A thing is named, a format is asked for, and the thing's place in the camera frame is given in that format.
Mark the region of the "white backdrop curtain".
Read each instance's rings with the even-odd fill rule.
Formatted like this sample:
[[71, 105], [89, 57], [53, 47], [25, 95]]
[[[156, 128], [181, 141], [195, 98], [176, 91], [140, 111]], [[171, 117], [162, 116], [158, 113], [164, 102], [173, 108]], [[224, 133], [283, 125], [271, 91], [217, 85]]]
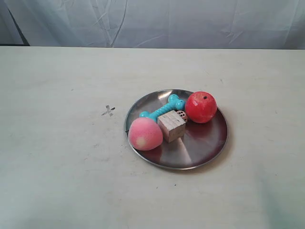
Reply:
[[107, 48], [303, 49], [302, 0], [3, 0], [0, 42]]

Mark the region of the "pink toy peach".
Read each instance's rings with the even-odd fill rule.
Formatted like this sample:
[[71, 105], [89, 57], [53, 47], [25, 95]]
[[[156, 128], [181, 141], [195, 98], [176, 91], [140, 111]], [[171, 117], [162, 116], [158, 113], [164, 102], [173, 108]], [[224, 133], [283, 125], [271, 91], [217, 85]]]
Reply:
[[162, 144], [163, 133], [152, 119], [139, 117], [130, 126], [128, 140], [133, 148], [140, 151], [149, 151]]

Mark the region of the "red toy apple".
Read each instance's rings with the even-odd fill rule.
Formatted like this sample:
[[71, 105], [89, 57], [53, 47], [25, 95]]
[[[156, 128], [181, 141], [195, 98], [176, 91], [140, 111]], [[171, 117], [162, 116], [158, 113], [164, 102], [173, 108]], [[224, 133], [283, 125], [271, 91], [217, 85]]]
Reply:
[[214, 97], [203, 91], [192, 93], [185, 104], [185, 112], [190, 120], [204, 124], [209, 122], [217, 111]]

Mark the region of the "grey wooden cube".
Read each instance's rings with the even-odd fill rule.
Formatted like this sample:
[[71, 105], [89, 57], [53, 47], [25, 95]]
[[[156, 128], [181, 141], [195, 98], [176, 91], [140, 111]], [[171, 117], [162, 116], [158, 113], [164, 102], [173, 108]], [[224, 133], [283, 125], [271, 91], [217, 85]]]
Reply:
[[168, 143], [184, 136], [186, 122], [175, 110], [159, 116], [157, 124], [163, 133], [163, 138]]

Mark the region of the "small white dice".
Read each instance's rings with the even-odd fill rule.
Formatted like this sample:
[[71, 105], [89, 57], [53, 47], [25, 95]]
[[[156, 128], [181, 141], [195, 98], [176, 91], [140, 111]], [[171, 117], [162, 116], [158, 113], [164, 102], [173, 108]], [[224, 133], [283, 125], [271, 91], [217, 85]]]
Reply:
[[188, 121], [188, 116], [186, 115], [185, 111], [179, 110], [176, 111], [176, 113], [185, 121]]

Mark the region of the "teal toy bone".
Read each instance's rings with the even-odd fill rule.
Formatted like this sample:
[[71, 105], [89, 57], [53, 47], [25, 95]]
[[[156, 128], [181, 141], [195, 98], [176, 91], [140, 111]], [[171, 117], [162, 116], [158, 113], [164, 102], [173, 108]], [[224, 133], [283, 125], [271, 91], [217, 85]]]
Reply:
[[185, 100], [180, 99], [179, 96], [176, 94], [171, 94], [168, 97], [167, 102], [168, 102], [167, 104], [165, 104], [164, 106], [160, 107], [159, 109], [155, 110], [152, 113], [149, 113], [148, 111], [141, 112], [139, 117], [150, 118], [157, 123], [157, 119], [159, 116], [173, 110], [183, 110], [185, 107]]

